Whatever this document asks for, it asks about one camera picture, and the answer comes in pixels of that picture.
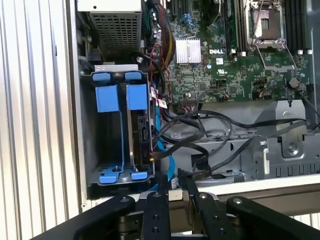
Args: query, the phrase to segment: blue plastic tab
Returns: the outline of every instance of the blue plastic tab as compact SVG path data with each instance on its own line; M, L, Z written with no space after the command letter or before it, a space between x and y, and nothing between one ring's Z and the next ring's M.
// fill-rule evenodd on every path
M110 73L107 73L107 72L94 73L92 76L92 80L94 82L102 82L102 81L109 82L111 80L111 75Z
M123 165L117 165L117 163L109 165L109 167L103 170L99 177L101 184L114 184L117 182L119 175L124 172Z
M101 174L99 182L101 184L114 184L117 182L119 174Z
M147 85L127 85L126 86L127 107L129 110L147 110Z
M147 179L148 173L146 171L136 171L131 173L132 180L144 180Z
M96 106L98 113L119 111L117 86L98 86L95 88Z
M141 75L141 72L126 72L124 74L124 78L127 81L130 81L130 80L141 80L142 79L142 75Z

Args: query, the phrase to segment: green circuit board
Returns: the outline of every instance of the green circuit board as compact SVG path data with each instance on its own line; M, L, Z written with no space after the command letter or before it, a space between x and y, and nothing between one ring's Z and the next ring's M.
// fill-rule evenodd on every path
M229 55L226 53L226 29L224 14L210 26L202 25L201 1L189 1L188 11L194 26L182 22L180 17L171 20L171 30L176 39L196 37L201 44L201 63L178 64L175 61L169 66L170 84L167 89L169 104L179 104L188 95L196 99L207 89L217 89L228 94L228 101L245 102L260 100L259 94L269 86L281 85L287 88L287 82L296 78L299 85L290 89L295 98L299 91L311 83L311 55L293 55L295 70L278 72L265 70L258 52L247 56ZM261 53L268 66L288 66L292 64L290 54L286 51ZM218 93L207 94L201 102L221 102ZM281 88L272 88L264 93L264 99L285 99L286 93Z

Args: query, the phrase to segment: screw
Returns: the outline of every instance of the screw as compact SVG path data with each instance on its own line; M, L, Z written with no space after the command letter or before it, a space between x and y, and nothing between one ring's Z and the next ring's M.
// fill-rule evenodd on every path
M174 133L172 136L173 136L173 139L178 139L179 138L178 133Z
M122 203L127 203L127 202L129 202L129 198L127 198L127 197L123 197L121 200L120 200L120 202L122 202Z
M160 198L162 195L158 192L152 195L154 198Z
M202 198L202 199L206 199L208 196L205 193L200 193L199 197Z
M233 202L236 204L242 204L242 201L239 198L233 199Z
M299 152L299 149L298 149L298 147L297 147L297 145L295 143L290 143L289 146L288 146L288 150L293 155L297 155L298 152Z

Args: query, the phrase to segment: chip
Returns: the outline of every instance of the chip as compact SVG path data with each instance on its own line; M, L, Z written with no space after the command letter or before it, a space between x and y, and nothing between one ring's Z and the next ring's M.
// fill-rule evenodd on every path
M237 93L237 88L235 86L231 86L231 87L229 87L229 92L230 92L230 94L235 94L235 93Z
M205 83L199 83L199 90L200 91L204 91L204 90L206 90L206 88L207 88L207 86Z

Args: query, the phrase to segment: screw hole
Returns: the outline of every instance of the screw hole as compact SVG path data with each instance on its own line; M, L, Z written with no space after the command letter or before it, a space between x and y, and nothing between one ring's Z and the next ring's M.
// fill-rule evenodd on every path
M160 229L157 226L155 226L155 227L152 228L152 232L159 233Z

